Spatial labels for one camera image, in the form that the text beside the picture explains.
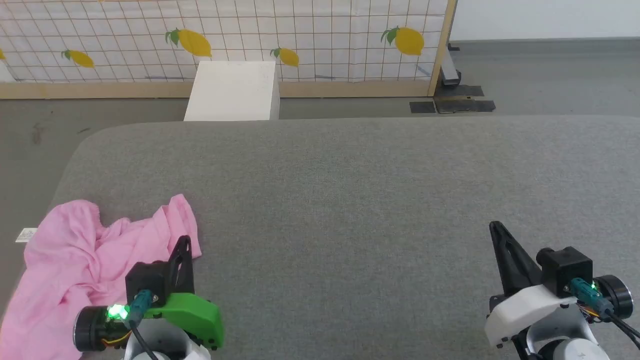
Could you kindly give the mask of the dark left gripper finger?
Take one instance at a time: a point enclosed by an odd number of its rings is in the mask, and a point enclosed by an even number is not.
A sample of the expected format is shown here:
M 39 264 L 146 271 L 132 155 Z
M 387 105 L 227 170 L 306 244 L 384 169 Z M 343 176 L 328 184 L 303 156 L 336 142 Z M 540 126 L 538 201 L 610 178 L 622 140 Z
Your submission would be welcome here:
M 194 294 L 194 258 L 189 235 L 178 238 L 167 262 L 167 293 Z

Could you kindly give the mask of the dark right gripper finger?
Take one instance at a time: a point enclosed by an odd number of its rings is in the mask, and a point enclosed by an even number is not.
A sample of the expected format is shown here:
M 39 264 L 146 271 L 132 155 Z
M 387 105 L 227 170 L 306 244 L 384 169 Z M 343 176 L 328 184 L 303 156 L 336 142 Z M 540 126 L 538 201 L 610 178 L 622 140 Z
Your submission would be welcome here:
M 503 294 L 513 296 L 522 289 L 541 285 L 542 271 L 534 259 L 500 221 L 491 221 L 489 232 Z

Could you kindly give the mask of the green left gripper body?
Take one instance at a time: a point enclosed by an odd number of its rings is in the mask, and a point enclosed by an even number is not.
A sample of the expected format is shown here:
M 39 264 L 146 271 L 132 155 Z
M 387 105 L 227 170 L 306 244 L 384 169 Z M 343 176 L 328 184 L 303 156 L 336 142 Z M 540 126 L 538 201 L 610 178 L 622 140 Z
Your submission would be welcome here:
M 130 321 L 165 320 L 177 326 L 196 344 L 216 350 L 224 344 L 224 326 L 218 307 L 189 293 L 170 294 L 165 305 L 154 307 L 133 300 L 130 304 L 87 306 L 76 318 L 73 344 L 80 352 L 100 352 L 108 347 L 124 349 L 134 338 Z

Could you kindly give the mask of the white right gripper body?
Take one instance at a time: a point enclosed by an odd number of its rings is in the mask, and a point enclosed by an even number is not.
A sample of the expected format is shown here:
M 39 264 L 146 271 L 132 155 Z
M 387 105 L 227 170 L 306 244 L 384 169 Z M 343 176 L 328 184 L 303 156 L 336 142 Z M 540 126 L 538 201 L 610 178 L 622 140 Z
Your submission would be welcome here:
M 634 309 L 626 285 L 613 275 L 588 282 L 574 278 L 560 298 L 544 285 L 526 287 L 508 297 L 494 297 L 484 332 L 498 349 L 600 349 L 590 326 L 611 323 L 630 340 L 634 328 L 626 319 Z

